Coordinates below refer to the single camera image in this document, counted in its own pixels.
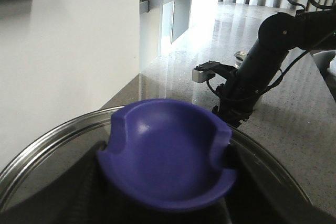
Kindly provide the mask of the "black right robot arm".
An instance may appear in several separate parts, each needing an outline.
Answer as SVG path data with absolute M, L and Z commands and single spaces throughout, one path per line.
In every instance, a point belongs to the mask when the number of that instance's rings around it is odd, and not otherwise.
M 214 112 L 232 126 L 249 118 L 260 96 L 276 87 L 276 77 L 288 52 L 300 48 L 331 48 L 335 45 L 335 11 L 297 11 L 295 16 L 277 13 L 260 26 L 257 41 L 237 69 L 229 69 L 226 82 L 214 93 L 220 105 Z M 295 193 L 278 185 L 273 175 L 261 173 L 257 162 L 238 146 L 227 151 L 228 166 L 238 170 L 237 184 L 226 197 L 234 223 L 335 223 L 335 218 Z

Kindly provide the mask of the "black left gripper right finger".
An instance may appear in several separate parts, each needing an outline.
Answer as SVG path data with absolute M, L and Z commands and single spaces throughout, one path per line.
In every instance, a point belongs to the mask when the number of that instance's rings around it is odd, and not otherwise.
M 268 175 L 262 176 L 235 145 L 224 152 L 226 168 L 237 180 L 225 195 L 232 223 L 335 223 L 335 217 L 313 206 Z

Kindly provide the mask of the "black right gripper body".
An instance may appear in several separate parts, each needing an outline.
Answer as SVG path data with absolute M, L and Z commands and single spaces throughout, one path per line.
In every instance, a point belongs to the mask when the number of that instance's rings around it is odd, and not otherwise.
M 234 99 L 224 97 L 224 84 L 211 91 L 218 97 L 218 105 L 212 108 L 212 113 L 233 127 L 239 127 L 252 115 L 255 107 L 260 103 L 260 96 L 252 98 Z

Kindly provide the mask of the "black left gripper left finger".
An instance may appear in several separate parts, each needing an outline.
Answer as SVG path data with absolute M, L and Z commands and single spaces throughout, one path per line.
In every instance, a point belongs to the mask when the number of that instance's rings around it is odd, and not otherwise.
M 1 223 L 131 223 L 130 208 L 103 177 L 98 141 L 50 185 L 1 213 Z

